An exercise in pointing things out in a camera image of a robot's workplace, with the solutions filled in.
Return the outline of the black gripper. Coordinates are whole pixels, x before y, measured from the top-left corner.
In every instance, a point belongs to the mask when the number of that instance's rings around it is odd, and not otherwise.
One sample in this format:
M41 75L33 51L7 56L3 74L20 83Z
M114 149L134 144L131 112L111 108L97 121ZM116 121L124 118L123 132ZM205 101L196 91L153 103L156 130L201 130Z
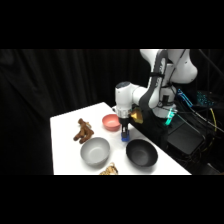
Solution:
M126 135L129 135L128 124L130 123L130 118L120 118L119 117L119 123L122 125L121 135L123 136L125 133L126 133Z

